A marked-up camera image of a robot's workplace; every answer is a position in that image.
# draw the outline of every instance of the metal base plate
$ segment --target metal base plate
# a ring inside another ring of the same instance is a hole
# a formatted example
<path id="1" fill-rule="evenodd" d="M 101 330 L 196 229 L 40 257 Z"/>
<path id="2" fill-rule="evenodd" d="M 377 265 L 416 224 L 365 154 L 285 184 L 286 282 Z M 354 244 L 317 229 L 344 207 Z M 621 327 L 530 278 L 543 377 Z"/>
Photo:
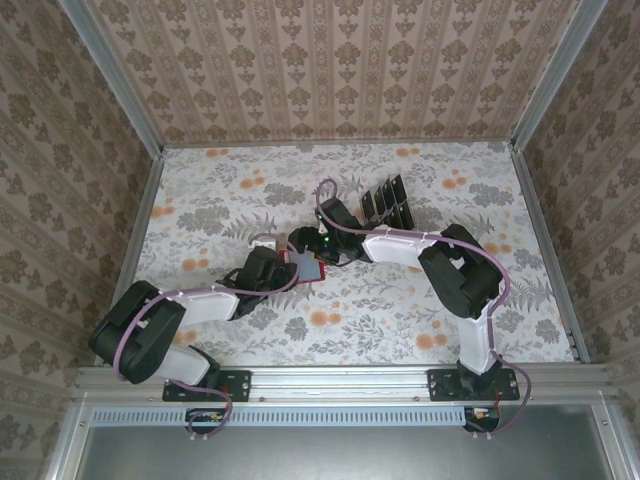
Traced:
<path id="1" fill-rule="evenodd" d="M 451 402 L 455 400 L 495 401 L 496 390 L 500 400 L 519 400 L 520 391 L 516 374 L 510 368 L 501 368 L 496 372 L 492 387 L 477 395 L 470 395 L 463 390 L 460 383 L 460 373 L 455 368 L 427 371 L 429 379 L 429 399 L 432 402 Z"/>
<path id="2" fill-rule="evenodd" d="M 225 392 L 234 402 L 248 402 L 251 392 L 250 370 L 222 370 L 220 380 L 216 385 L 217 390 Z M 221 399 L 206 393 L 192 392 L 167 383 L 162 391 L 164 402 L 207 402 L 221 401 Z"/>

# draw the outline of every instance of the damask wallpaper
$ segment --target damask wallpaper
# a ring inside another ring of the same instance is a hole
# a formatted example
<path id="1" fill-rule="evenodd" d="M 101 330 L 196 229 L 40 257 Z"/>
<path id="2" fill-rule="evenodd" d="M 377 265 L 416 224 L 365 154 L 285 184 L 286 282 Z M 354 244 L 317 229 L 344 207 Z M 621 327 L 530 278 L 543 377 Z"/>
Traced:
<path id="1" fill-rule="evenodd" d="M 149 167 L 57 2 L 0 2 L 0 478 L 55 444 Z"/>
<path id="2" fill-rule="evenodd" d="M 88 0 L 169 145 L 507 138 L 579 0 Z"/>
<path id="3" fill-rule="evenodd" d="M 591 354 L 640 444 L 640 2 L 611 0 L 525 150 Z"/>

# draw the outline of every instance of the white plastic casing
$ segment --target white plastic casing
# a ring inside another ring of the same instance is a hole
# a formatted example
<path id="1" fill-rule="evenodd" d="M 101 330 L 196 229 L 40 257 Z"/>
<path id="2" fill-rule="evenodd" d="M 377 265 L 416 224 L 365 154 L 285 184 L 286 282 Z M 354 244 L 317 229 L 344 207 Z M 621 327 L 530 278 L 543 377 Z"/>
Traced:
<path id="1" fill-rule="evenodd" d="M 433 245 L 432 240 L 393 236 L 399 230 L 388 229 L 387 235 L 368 235 L 363 248 L 371 261 L 376 263 L 399 263 L 422 269 L 418 257 L 422 251 Z M 477 320 L 458 318 L 460 334 L 460 363 L 480 375 L 491 368 L 495 358 L 489 348 L 487 309 Z"/>
<path id="2" fill-rule="evenodd" d="M 187 310 L 180 327 L 212 320 L 228 320 L 236 311 L 240 301 L 235 295 L 216 291 L 196 296 L 173 297 L 172 300 Z"/>
<path id="3" fill-rule="evenodd" d="M 489 346 L 488 309 L 487 305 L 477 320 L 473 318 L 458 319 L 460 363 L 478 375 L 489 370 L 496 362 Z"/>
<path id="4" fill-rule="evenodd" d="M 208 370 L 209 362 L 202 355 L 190 348 L 172 345 L 153 375 L 197 385 Z"/>
<path id="5" fill-rule="evenodd" d="M 434 244 L 433 240 L 420 238 L 395 237 L 394 232 L 402 230 L 388 229 L 388 235 L 367 235 L 362 246 L 367 256 L 376 263 L 399 263 L 422 269 L 418 256 Z"/>

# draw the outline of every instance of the pink cable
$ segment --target pink cable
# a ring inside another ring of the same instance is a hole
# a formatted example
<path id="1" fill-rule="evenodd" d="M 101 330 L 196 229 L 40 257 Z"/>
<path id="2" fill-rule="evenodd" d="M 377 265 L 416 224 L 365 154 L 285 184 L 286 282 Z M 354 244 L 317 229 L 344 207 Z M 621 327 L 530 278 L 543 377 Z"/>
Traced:
<path id="1" fill-rule="evenodd" d="M 233 413 L 233 402 L 231 401 L 231 397 L 229 395 L 227 395 L 224 392 L 221 392 L 220 390 L 216 390 L 215 388 L 194 387 L 193 385 L 187 385 L 186 383 L 178 382 L 176 380 L 171 380 L 171 383 L 185 390 L 190 390 L 192 392 L 198 392 L 198 393 L 209 393 L 222 398 L 227 403 L 227 410 L 224 413 L 222 420 L 220 420 L 220 423 L 213 430 L 207 433 L 206 436 L 212 437 L 216 433 L 219 433 L 220 430 L 222 430 L 225 424 L 229 421 L 231 414 Z M 192 435 L 196 435 L 199 438 L 203 438 L 205 434 L 197 434 L 193 431 L 193 422 L 196 418 L 203 417 L 208 414 L 210 414 L 210 412 L 206 412 L 206 411 L 194 412 L 191 415 L 191 417 L 189 417 L 189 423 L 187 424 L 187 430 L 189 431 L 189 433 L 191 433 Z"/>
<path id="2" fill-rule="evenodd" d="M 276 241 L 279 240 L 279 238 L 276 235 L 273 235 L 271 233 L 259 233 L 258 235 L 253 236 L 249 240 L 249 243 L 252 243 L 256 239 L 262 238 L 262 237 L 269 237 L 269 238 L 275 239 Z M 288 240 L 285 240 L 285 241 L 287 243 L 287 246 L 289 247 L 289 250 L 295 252 L 296 255 L 297 255 L 298 251 L 293 246 L 293 244 L 291 242 L 289 242 Z M 241 290 L 241 289 L 238 289 L 238 288 L 227 288 L 227 287 L 222 287 L 222 286 L 215 285 L 215 286 L 211 286 L 211 287 L 189 288 L 189 289 L 186 289 L 186 290 L 172 290 L 170 292 L 164 292 L 164 293 L 161 293 L 161 294 L 153 297 L 151 300 L 149 300 L 140 309 L 140 311 L 138 311 L 138 313 L 135 315 L 135 317 L 133 317 L 133 320 L 131 321 L 131 323 L 129 323 L 129 325 L 127 326 L 127 329 L 124 331 L 124 334 L 122 335 L 122 338 L 120 339 L 120 343 L 118 343 L 118 347 L 116 348 L 116 353 L 113 356 L 113 363 L 112 363 L 113 371 L 116 374 L 116 377 L 118 377 L 120 380 L 124 380 L 124 377 L 122 375 L 120 375 L 120 360 L 122 359 L 122 352 L 124 351 L 124 347 L 127 344 L 127 341 L 129 340 L 129 337 L 131 337 L 131 334 L 133 333 L 133 330 L 136 328 L 138 323 L 140 323 L 142 321 L 142 319 L 147 314 L 147 312 L 149 310 L 151 310 L 151 308 L 153 308 L 154 305 L 156 305 L 160 301 L 164 300 L 165 298 L 170 298 L 170 297 L 188 297 L 190 295 L 200 295 L 200 294 L 203 294 L 203 293 L 211 293 L 213 291 L 230 293 L 230 294 L 255 295 L 255 296 L 264 297 L 264 296 L 267 296 L 267 295 L 273 295 L 274 293 L 280 293 L 280 292 L 283 292 L 285 290 L 288 290 L 289 288 L 293 287 L 296 284 L 296 282 L 298 281 L 298 277 L 299 276 L 300 276 L 300 262 L 296 261 L 296 272 L 293 275 L 293 278 L 291 279 L 291 281 L 289 283 L 287 283 L 284 287 L 280 287 L 280 288 L 277 288 L 275 290 L 270 290 L 270 291 L 267 291 L 267 292 L 257 292 L 257 291 L 252 291 L 252 290 Z"/>
<path id="3" fill-rule="evenodd" d="M 316 189 L 316 208 L 318 209 L 318 212 L 320 212 L 320 215 L 322 215 L 322 219 L 324 221 L 326 221 L 329 225 L 331 225 L 333 228 L 337 229 L 337 230 L 341 230 L 343 232 L 347 232 L 347 233 L 354 233 L 356 235 L 374 235 L 374 236 L 386 236 L 387 233 L 389 231 L 391 231 L 391 229 L 387 229 L 387 230 L 356 230 L 355 228 L 347 228 L 347 227 L 343 227 L 342 225 L 340 225 L 337 222 L 334 222 L 333 220 L 331 220 L 324 212 L 323 208 L 322 208 L 322 202 L 320 201 L 320 190 L 322 190 L 322 187 L 324 187 L 327 184 L 331 184 L 333 186 L 333 192 L 331 194 L 332 198 L 336 197 L 336 194 L 338 192 L 338 184 L 335 182 L 335 180 L 333 180 L 332 178 L 326 178 L 323 181 L 320 182 L 320 184 L 318 185 L 318 188 Z M 463 242 L 461 240 L 455 240 L 452 238 L 447 238 L 447 237 L 443 237 L 442 235 L 434 235 L 434 234 L 430 234 L 430 233 L 422 233 L 422 232 L 411 232 L 411 231 L 407 231 L 407 230 L 393 230 L 393 235 L 395 236 L 399 236 L 399 237 L 406 237 L 406 238 L 416 238 L 416 239 L 421 239 L 421 240 L 433 240 L 436 242 L 444 242 L 444 243 L 450 243 L 452 245 L 457 245 L 458 247 L 462 247 L 462 248 L 466 248 L 467 250 L 471 250 L 472 252 L 476 252 L 479 255 L 482 255 L 484 258 L 486 258 L 487 260 L 489 260 L 493 265 L 495 265 L 495 267 L 500 271 L 500 273 L 502 274 L 502 278 L 504 278 L 504 290 L 502 291 L 502 294 L 500 295 L 500 297 L 498 297 L 498 299 L 493 302 L 490 306 L 489 306 L 489 310 L 487 310 L 487 335 L 489 337 L 489 349 L 491 351 L 491 354 L 496 358 L 496 360 L 500 363 L 502 363 L 504 366 L 508 367 L 508 368 L 512 368 L 514 370 L 516 370 L 517 372 L 519 372 L 526 380 L 527 382 L 527 390 L 524 394 L 524 397 L 522 399 L 522 403 L 520 404 L 520 407 L 518 408 L 518 411 L 516 412 L 516 414 L 511 418 L 511 420 L 509 422 L 507 422 L 507 424 L 504 427 L 501 427 L 497 430 L 495 430 L 494 432 L 492 432 L 492 435 L 497 435 L 499 433 L 502 433 L 504 431 L 506 431 L 509 427 L 511 427 L 516 420 L 520 417 L 520 415 L 522 414 L 522 411 L 524 410 L 524 407 L 527 406 L 527 403 L 529 402 L 529 399 L 531 397 L 531 377 L 529 377 L 529 375 L 520 367 L 507 362 L 506 360 L 504 360 L 500 355 L 498 355 L 498 353 L 495 351 L 495 340 L 493 338 L 493 321 L 491 319 L 491 316 L 493 315 L 493 312 L 496 310 L 496 308 L 498 308 L 500 305 L 502 305 L 504 303 L 504 301 L 506 300 L 507 296 L 509 295 L 509 292 L 511 290 L 511 278 L 509 277 L 509 272 L 507 272 L 507 269 L 504 268 L 504 266 L 498 261 L 498 259 L 496 257 L 494 257 L 493 255 L 491 255 L 489 252 L 487 252 L 486 250 L 476 247 L 475 245 L 472 245 L 470 243 L 467 242 Z M 472 423 L 472 422 L 468 422 L 470 425 L 478 428 L 480 431 L 485 431 L 485 433 L 489 434 L 489 432 L 486 432 L 486 430 L 484 430 L 483 428 L 479 427 L 478 425 Z"/>
<path id="4" fill-rule="evenodd" d="M 322 202 L 320 201 L 320 190 L 322 189 L 322 187 L 324 187 L 329 183 L 333 185 L 332 198 L 335 198 L 336 193 L 338 191 L 338 184 L 335 182 L 335 180 L 331 178 L 327 178 L 322 182 L 320 182 L 320 184 L 318 185 L 318 188 L 316 189 L 316 208 L 318 209 L 318 212 L 320 212 L 320 215 L 322 215 L 322 219 L 325 220 L 329 225 L 331 225 L 333 228 L 337 230 L 342 230 L 343 232 L 347 232 L 347 233 L 355 233 L 356 235 L 375 235 L 379 237 L 384 237 L 388 234 L 389 231 L 393 231 L 393 235 L 398 237 L 416 238 L 420 240 L 433 240 L 436 242 L 450 243 L 451 245 L 463 247 L 463 248 L 466 248 L 467 250 L 471 250 L 472 252 L 482 255 L 484 258 L 489 260 L 493 265 L 495 265 L 495 267 L 502 274 L 502 278 L 504 278 L 504 290 L 502 291 L 502 294 L 500 295 L 500 297 L 498 297 L 498 299 L 489 306 L 489 310 L 487 311 L 487 330 L 489 332 L 489 347 L 493 349 L 494 348 L 493 321 L 491 320 L 491 317 L 495 309 L 504 303 L 505 299 L 509 295 L 509 292 L 511 291 L 511 278 L 509 277 L 509 272 L 507 272 L 507 269 L 504 268 L 504 266 L 498 261 L 498 259 L 480 247 L 476 247 L 475 245 L 472 245 L 467 242 L 463 242 L 461 240 L 443 237 L 442 235 L 434 235 L 431 233 L 422 233 L 422 232 L 411 232 L 407 230 L 391 230 L 391 229 L 356 230 L 355 228 L 343 227 L 342 225 L 334 222 L 327 215 L 325 215 L 324 210 L 322 209 Z"/>

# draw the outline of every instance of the floral patterned floor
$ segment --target floral patterned floor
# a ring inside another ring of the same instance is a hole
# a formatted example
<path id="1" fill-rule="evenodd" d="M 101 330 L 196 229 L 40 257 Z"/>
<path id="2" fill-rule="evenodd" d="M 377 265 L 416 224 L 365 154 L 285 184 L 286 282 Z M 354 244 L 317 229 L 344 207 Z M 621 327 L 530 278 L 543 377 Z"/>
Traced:
<path id="1" fill-rule="evenodd" d="M 210 284 L 242 266 L 255 233 L 315 225 L 321 179 L 334 178 L 359 212 L 365 189 L 402 173 L 419 230 L 460 223 L 511 272 L 508 306 L 495 314 L 498 351 L 518 362 L 573 360 L 506 143 L 176 149 L 164 158 L 138 279 Z M 459 350 L 456 317 L 424 273 L 358 262 L 240 320 L 183 328 L 174 342 L 225 365 L 452 363 Z"/>

